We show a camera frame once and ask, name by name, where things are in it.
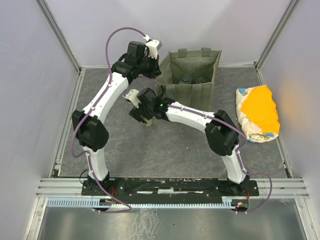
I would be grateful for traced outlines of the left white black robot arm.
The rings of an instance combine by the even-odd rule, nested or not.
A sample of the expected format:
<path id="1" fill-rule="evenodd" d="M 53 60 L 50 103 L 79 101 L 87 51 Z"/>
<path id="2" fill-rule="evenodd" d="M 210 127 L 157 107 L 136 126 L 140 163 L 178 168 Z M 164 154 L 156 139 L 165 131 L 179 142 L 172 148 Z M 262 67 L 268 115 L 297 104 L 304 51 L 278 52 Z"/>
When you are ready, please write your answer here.
<path id="1" fill-rule="evenodd" d="M 109 133 L 104 126 L 105 119 L 117 98 L 140 75 L 154 79 L 161 74 L 158 51 L 162 43 L 148 40 L 146 43 L 131 41 L 127 52 L 116 61 L 106 82 L 83 108 L 72 113 L 74 139 L 78 140 L 89 165 L 89 177 L 94 181 L 93 190 L 99 195 L 110 191 L 109 171 L 105 163 L 104 147 Z"/>

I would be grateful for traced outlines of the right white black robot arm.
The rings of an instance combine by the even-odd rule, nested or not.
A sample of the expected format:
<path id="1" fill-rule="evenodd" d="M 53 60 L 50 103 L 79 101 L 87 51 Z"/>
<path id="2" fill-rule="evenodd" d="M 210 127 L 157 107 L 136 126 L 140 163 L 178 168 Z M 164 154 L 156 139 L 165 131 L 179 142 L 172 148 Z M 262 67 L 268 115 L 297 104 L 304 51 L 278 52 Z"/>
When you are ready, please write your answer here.
<path id="1" fill-rule="evenodd" d="M 156 118 L 203 132 L 209 148 L 221 156 L 227 170 L 223 191 L 239 196 L 247 190 L 250 177 L 240 156 L 240 131 L 225 111 L 196 110 L 171 98 L 162 98 L 148 87 L 141 91 L 132 89 L 124 98 L 133 104 L 129 115 L 140 123 L 147 125 Z"/>

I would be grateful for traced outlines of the clear bottle dark cap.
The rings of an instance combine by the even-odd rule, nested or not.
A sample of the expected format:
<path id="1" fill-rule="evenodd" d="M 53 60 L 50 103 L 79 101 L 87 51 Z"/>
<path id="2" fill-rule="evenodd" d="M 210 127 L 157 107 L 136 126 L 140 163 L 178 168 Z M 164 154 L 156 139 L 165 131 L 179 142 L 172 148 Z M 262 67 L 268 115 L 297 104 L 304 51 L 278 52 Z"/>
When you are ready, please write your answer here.
<path id="1" fill-rule="evenodd" d="M 197 84 L 204 84 L 204 83 L 210 82 L 210 80 L 211 79 L 207 76 L 201 76 L 201 77 L 197 78 L 196 83 Z"/>

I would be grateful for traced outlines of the olive green canvas bag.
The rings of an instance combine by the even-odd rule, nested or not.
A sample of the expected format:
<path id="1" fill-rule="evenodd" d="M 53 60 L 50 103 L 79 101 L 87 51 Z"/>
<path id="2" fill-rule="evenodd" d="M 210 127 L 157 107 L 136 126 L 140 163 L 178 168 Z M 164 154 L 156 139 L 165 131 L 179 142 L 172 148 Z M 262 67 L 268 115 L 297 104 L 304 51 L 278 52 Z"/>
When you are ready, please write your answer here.
<path id="1" fill-rule="evenodd" d="M 200 111 L 210 111 L 221 55 L 221 50 L 209 47 L 169 52 L 159 64 L 161 75 L 156 78 L 164 87 L 163 97 Z M 192 77 L 192 84 L 179 84 L 184 75 Z M 210 78 L 210 82 L 197 84 L 197 78 L 202 76 Z"/>

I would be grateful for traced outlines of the green liquid white-cap bottle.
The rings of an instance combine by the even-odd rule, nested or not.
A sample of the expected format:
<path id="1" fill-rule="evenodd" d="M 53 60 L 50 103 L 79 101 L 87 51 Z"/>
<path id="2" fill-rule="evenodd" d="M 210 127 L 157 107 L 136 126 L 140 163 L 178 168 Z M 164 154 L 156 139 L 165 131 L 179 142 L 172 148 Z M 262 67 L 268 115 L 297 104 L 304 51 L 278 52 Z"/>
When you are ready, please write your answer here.
<path id="1" fill-rule="evenodd" d="M 145 124 L 144 124 L 145 127 L 150 127 L 153 124 L 152 119 L 146 119 L 143 117 L 143 120 L 145 121 Z"/>

